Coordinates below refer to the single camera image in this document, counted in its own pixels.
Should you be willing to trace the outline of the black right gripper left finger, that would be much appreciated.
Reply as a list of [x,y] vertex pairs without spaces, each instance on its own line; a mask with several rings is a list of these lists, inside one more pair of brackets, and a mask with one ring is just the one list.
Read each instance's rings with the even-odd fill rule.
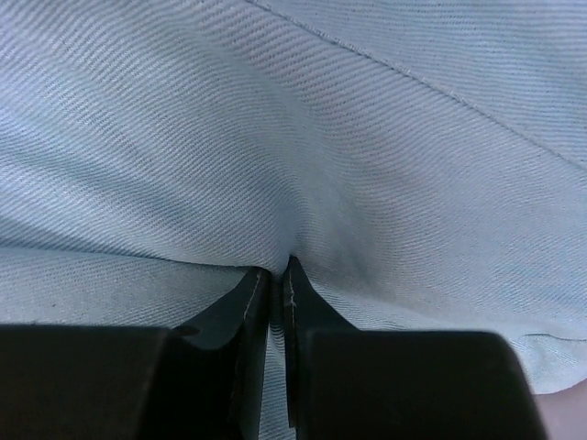
[[4,439],[255,439],[269,275],[173,328],[1,329]]

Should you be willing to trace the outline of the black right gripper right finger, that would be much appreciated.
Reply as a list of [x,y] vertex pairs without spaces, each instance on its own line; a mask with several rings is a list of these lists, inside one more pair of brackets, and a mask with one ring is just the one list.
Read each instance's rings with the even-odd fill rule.
[[296,258],[282,281],[290,426],[300,439],[543,439],[513,349],[478,331],[363,331]]

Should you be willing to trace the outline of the light blue trousers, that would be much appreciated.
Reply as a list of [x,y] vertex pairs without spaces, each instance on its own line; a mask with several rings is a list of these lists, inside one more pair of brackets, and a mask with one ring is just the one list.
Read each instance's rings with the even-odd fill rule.
[[300,259],[486,329],[586,436],[583,1],[4,1],[1,319],[176,326]]

